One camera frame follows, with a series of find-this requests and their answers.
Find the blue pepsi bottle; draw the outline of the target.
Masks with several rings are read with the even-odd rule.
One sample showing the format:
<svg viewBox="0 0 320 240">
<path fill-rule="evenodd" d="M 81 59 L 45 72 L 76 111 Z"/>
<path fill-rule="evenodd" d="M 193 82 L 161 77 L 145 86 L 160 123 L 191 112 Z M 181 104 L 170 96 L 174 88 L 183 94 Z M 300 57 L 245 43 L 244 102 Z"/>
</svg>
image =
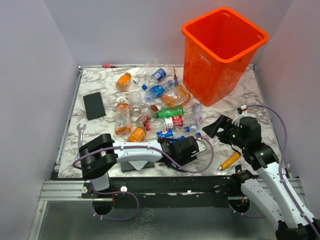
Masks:
<svg viewBox="0 0 320 240">
<path fill-rule="evenodd" d="M 147 141 L 153 141 L 153 140 L 158 140 L 158 139 L 173 139 L 174 138 L 174 133 L 171 128 L 168 128 L 163 131 L 158 131 L 155 133 L 148 133 L 146 135 L 146 140 Z"/>
</svg>

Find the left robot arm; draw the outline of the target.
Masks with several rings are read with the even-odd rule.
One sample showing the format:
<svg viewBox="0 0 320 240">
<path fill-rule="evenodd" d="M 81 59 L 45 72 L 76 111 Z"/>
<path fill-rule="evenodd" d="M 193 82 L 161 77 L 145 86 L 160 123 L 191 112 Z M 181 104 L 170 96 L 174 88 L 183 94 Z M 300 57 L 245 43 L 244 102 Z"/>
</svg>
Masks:
<svg viewBox="0 0 320 240">
<path fill-rule="evenodd" d="M 160 138 L 149 142 L 121 142 L 105 133 L 81 146 L 78 160 L 82 178 L 91 181 L 94 193 L 103 198 L 110 193 L 108 171 L 115 164 L 129 163 L 138 171 L 156 162 L 184 166 L 206 149 L 206 145 L 193 136 L 176 140 Z"/>
</svg>

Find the large crushed orange bottle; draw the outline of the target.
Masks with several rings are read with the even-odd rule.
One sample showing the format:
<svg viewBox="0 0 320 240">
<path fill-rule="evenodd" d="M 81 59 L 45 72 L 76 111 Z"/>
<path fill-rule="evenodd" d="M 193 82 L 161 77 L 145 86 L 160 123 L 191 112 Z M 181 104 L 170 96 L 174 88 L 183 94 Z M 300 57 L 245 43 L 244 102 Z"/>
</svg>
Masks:
<svg viewBox="0 0 320 240">
<path fill-rule="evenodd" d="M 161 100 L 168 107 L 184 106 L 190 100 L 191 94 L 181 84 L 162 94 Z"/>
</svg>

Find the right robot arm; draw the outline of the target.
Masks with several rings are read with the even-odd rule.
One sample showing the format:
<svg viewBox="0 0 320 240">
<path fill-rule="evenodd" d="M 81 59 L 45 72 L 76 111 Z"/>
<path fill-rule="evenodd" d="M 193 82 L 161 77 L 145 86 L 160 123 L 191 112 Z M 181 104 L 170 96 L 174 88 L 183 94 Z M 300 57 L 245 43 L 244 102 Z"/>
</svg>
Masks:
<svg viewBox="0 0 320 240">
<path fill-rule="evenodd" d="M 262 129 L 257 119 L 221 115 L 202 129 L 210 138 L 217 137 L 224 144 L 238 147 L 244 160 L 263 180 L 264 190 L 248 170 L 234 173 L 229 189 L 244 194 L 254 203 L 275 229 L 278 240 L 318 240 L 320 221 L 308 210 L 280 168 L 274 150 L 262 141 Z"/>
</svg>

